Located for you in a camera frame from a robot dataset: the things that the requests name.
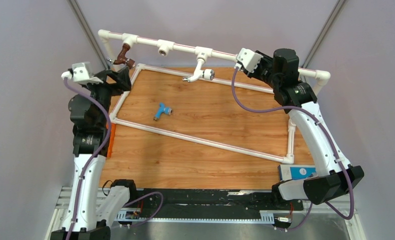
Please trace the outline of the brown water faucet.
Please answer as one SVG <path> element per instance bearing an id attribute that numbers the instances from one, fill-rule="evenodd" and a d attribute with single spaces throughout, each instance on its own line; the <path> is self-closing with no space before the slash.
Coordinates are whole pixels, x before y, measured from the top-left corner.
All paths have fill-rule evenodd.
<path id="1" fill-rule="evenodd" d="M 132 69 L 135 67 L 136 62 L 132 60 L 131 58 L 126 57 L 127 52 L 131 49 L 131 46 L 127 43 L 124 43 L 122 45 L 121 51 L 117 55 L 116 59 L 113 60 L 109 57 L 106 58 L 106 61 L 111 64 L 111 65 L 125 65 L 129 69 Z"/>

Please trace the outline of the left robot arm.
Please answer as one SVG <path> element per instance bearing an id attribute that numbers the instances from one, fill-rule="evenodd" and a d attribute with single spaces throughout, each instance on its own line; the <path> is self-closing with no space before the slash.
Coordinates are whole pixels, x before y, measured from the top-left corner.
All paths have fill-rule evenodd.
<path id="1" fill-rule="evenodd" d="M 61 75 L 65 87 L 76 93 L 68 103 L 73 123 L 73 184 L 67 213 L 61 228 L 51 232 L 52 240 L 108 240 L 110 227 L 123 206 L 137 204 L 139 195 L 133 180 L 117 179 L 109 194 L 97 205 L 98 185 L 110 146 L 111 98 L 130 91 L 130 69 L 91 73 L 72 67 Z"/>

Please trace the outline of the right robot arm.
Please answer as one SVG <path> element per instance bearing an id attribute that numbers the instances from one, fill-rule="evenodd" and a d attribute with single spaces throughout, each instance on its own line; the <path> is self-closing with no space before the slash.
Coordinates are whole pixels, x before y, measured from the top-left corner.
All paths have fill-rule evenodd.
<path id="1" fill-rule="evenodd" d="M 320 72 L 299 67 L 293 49 L 280 48 L 272 56 L 243 48 L 236 55 L 236 65 L 249 78 L 268 84 L 280 109 L 300 130 L 311 153 L 316 174 L 300 180 L 284 180 L 272 187 L 271 204 L 284 209 L 291 200 L 309 200 L 315 205 L 348 194 L 365 173 L 340 151 L 321 113 L 316 91 L 301 76 L 316 78 Z"/>

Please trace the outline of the white PVC pipe frame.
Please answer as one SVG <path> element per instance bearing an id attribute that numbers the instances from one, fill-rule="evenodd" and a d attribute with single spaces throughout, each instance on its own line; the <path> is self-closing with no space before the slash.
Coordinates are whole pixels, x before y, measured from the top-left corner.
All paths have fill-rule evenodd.
<path id="1" fill-rule="evenodd" d="M 189 46 L 189 45 L 184 45 L 180 43 L 175 43 L 173 41 L 169 40 L 164 40 L 164 39 L 152 39 L 152 38 L 146 38 L 130 33 L 117 33 L 117 32 L 112 32 L 109 30 L 104 30 L 100 29 L 98 31 L 98 36 L 100 40 L 102 41 L 109 57 L 113 58 L 115 57 L 115 54 L 113 53 L 112 47 L 109 44 L 110 40 L 120 40 L 122 41 L 122 44 L 129 44 L 130 48 L 133 47 L 135 44 L 142 44 L 142 45 L 148 45 L 148 46 L 153 46 L 158 48 L 158 52 L 162 56 L 166 56 L 169 52 L 171 51 L 180 51 L 180 52 L 185 52 L 185 53 L 190 53 L 196 55 L 196 61 L 197 58 L 203 58 L 205 62 L 209 58 L 218 58 L 222 60 L 227 60 L 236 63 L 236 55 L 237 54 L 232 54 L 232 53 L 226 53 L 218 50 L 214 50 L 212 48 L 208 47 L 202 47 L 202 46 Z M 151 65 L 146 65 L 142 63 L 138 63 L 135 66 L 135 70 L 132 74 L 131 81 L 134 82 L 136 78 L 138 77 L 139 73 L 141 71 L 153 71 L 153 72 L 158 72 L 158 73 L 163 73 L 163 74 L 169 74 L 177 77 L 190 77 L 193 75 L 193 73 L 187 73 L 183 71 L 177 71 L 177 70 L 172 70 L 172 69 L 167 69 L 167 68 L 161 68 L 161 67 L 156 67 L 156 66 L 151 66 Z M 229 80 L 225 79 L 219 79 L 215 78 L 213 80 L 205 80 L 203 78 L 200 78 L 199 80 L 202 81 L 207 81 L 207 82 L 213 82 L 216 84 L 222 84 L 226 86 L 231 86 L 232 83 Z M 144 130 L 147 132 L 152 132 L 168 137 L 173 137 L 176 139 L 181 139 L 189 142 L 193 142 L 196 144 L 201 144 L 201 145 L 206 145 L 210 147 L 215 147 L 223 150 L 228 150 L 231 152 L 236 152 L 240 154 L 245 154 L 253 157 L 258 157 L 262 158 L 265 160 L 269 161 L 274 161 L 278 162 L 281 164 L 293 164 L 295 161 L 294 158 L 294 143 L 295 143 L 295 132 L 296 132 L 296 125 L 292 120 L 289 120 L 288 122 L 288 137 L 287 137 L 287 153 L 285 156 L 278 156 L 278 155 L 273 155 L 269 153 L 264 153 L 260 151 L 254 151 L 250 150 L 247 148 L 242 148 L 242 147 L 237 147 L 229 144 L 224 144 L 221 142 L 216 142 L 216 141 L 211 141 L 203 138 L 198 138 L 194 137 L 191 135 L 185 135 L 182 133 L 178 132 L 173 132 L 173 131 L 168 131 L 164 130 L 161 128 L 156 128 L 156 127 L 151 127 L 148 125 L 143 125 L 127 120 L 122 120 L 118 118 L 118 113 L 124 103 L 124 101 L 127 99 L 127 96 L 129 95 L 129 92 L 123 93 L 119 100 L 117 101 L 114 109 L 111 111 L 109 114 L 111 123 L 114 123 L 116 125 L 123 125 L 126 127 L 131 127 L 135 128 L 138 130 Z"/>

